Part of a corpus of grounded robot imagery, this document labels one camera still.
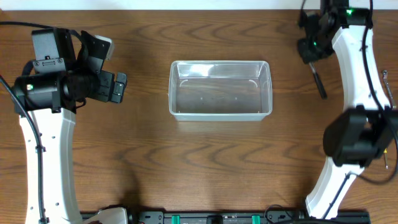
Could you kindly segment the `small claw hammer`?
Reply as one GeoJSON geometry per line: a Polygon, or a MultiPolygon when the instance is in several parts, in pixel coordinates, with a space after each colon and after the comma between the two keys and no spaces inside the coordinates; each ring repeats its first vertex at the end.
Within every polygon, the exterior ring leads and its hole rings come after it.
{"type": "Polygon", "coordinates": [[[310,68],[312,70],[313,77],[314,77],[314,80],[315,80],[315,84],[316,84],[316,86],[318,88],[318,91],[319,91],[319,94],[321,96],[321,99],[326,100],[328,98],[326,90],[325,90],[325,88],[323,86],[323,83],[322,83],[322,81],[320,79],[319,74],[317,73],[317,71],[315,69],[315,66],[314,66],[313,62],[310,62],[309,66],[310,66],[310,68]]]}

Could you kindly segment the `clear plastic container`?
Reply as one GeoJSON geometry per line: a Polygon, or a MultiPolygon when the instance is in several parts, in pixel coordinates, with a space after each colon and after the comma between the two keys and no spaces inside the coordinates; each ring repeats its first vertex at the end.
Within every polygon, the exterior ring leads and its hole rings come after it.
{"type": "Polygon", "coordinates": [[[261,60],[177,60],[168,96],[178,121],[262,121],[273,109],[270,66],[261,60]]]}

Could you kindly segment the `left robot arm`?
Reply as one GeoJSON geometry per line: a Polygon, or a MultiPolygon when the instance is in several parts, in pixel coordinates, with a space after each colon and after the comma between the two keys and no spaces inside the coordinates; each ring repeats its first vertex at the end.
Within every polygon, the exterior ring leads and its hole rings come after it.
{"type": "Polygon", "coordinates": [[[76,111],[87,99],[120,103],[124,73],[103,70],[107,37],[62,28],[34,30],[35,59],[11,89],[27,155],[27,223],[83,223],[73,176],[76,111]]]}

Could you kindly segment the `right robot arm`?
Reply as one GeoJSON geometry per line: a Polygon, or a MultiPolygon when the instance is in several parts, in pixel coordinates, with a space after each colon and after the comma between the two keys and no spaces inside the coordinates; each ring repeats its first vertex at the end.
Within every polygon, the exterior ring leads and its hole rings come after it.
{"type": "Polygon", "coordinates": [[[343,112],[323,134],[325,165],[305,200],[312,220],[332,221],[351,184],[397,141],[397,110],[380,82],[373,51],[373,8],[322,0],[319,13],[300,12],[303,62],[336,55],[344,91],[343,112]]]}

